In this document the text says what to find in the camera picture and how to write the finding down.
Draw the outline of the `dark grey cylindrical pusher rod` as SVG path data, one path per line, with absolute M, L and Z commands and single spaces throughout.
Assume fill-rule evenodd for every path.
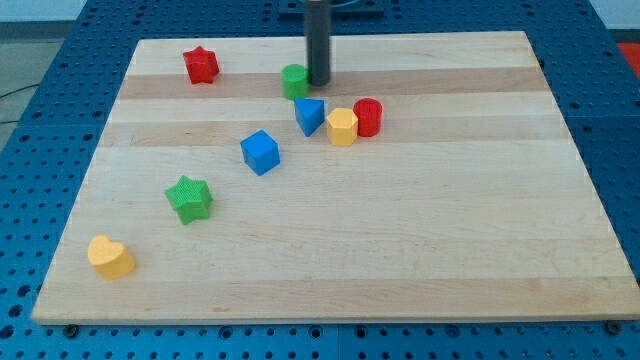
M 325 86 L 331 78 L 331 5 L 328 0 L 307 0 L 304 30 L 309 83 Z

